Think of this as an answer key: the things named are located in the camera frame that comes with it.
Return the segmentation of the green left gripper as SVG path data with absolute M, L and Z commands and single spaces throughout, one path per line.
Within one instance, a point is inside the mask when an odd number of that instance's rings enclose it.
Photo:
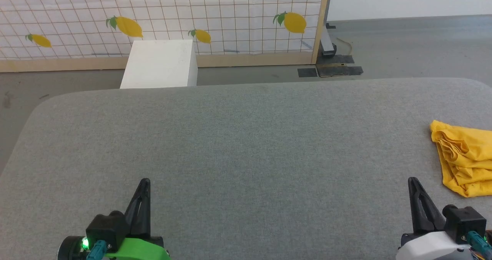
M 105 257 L 116 260 L 171 260 L 164 248 L 162 237 L 151 235 L 151 183 L 144 178 L 138 184 L 125 211 L 125 221 L 130 227 L 129 237 L 125 238 L 118 251 L 106 253 Z

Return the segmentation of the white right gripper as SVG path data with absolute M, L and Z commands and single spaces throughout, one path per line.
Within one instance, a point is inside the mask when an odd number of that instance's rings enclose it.
M 408 192 L 413 234 L 424 235 L 404 234 L 396 260 L 472 260 L 468 244 L 457 244 L 443 232 L 445 220 L 416 177 L 408 178 Z

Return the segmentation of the yellow tiger print t-shirt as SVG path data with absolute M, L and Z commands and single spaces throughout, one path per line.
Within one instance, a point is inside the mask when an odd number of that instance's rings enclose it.
M 442 170 L 442 183 L 462 197 L 492 196 L 492 131 L 429 125 Z

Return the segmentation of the large black floor mat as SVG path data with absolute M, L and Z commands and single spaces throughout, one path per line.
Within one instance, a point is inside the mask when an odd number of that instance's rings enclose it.
M 362 67 L 356 67 L 354 64 L 351 55 L 322 55 L 318 57 L 315 66 L 320 78 L 361 75 Z

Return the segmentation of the lemon print grid partition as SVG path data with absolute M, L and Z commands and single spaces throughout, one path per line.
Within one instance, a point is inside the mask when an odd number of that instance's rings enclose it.
M 314 64 L 329 0 L 0 0 L 0 73 L 123 69 L 138 41 L 199 67 Z

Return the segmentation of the white box pedestal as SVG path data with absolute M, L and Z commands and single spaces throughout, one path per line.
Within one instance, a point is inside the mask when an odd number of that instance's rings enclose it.
M 121 89 L 193 87 L 198 65 L 192 40 L 134 41 Z

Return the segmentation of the grey metal stand post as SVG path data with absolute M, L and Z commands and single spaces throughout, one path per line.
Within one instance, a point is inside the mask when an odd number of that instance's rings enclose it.
M 325 24 L 325 29 L 323 29 L 320 39 L 321 55 L 323 57 L 333 58 L 337 53 L 337 46 L 331 41 L 329 29 L 336 29 L 336 27 L 330 25 L 328 22 Z

